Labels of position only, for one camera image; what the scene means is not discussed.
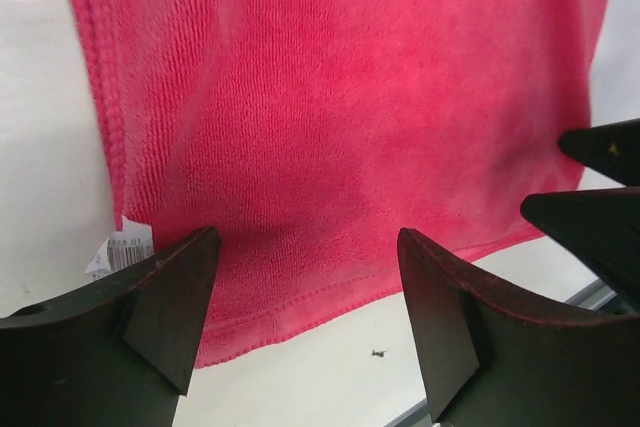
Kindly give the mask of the pink towel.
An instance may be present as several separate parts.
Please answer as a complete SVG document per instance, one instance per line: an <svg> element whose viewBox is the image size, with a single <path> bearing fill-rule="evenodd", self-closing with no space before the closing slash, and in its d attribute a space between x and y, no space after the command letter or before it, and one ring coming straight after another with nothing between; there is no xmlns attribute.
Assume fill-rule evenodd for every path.
<svg viewBox="0 0 640 427"><path fill-rule="evenodd" d="M397 293L414 228L467 260L575 189L608 0L71 0L116 219L214 226L196 364Z"/></svg>

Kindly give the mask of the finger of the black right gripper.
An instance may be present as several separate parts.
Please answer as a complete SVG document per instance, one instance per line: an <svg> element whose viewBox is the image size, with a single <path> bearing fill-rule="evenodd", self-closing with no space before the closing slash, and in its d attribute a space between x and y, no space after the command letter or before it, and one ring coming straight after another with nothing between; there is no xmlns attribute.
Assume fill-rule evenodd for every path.
<svg viewBox="0 0 640 427"><path fill-rule="evenodd" d="M520 212L630 306L639 305L637 187L532 194Z"/></svg>
<svg viewBox="0 0 640 427"><path fill-rule="evenodd" d="M624 186L639 186L639 120L570 130L558 145L569 158Z"/></svg>

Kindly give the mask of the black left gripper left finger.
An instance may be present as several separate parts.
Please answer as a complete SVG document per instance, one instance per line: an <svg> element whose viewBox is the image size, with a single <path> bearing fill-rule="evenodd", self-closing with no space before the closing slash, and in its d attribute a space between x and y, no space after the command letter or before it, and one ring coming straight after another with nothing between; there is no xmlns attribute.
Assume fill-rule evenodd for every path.
<svg viewBox="0 0 640 427"><path fill-rule="evenodd" d="M1 320L4 426L170 426L188 392L218 266L202 228Z"/></svg>

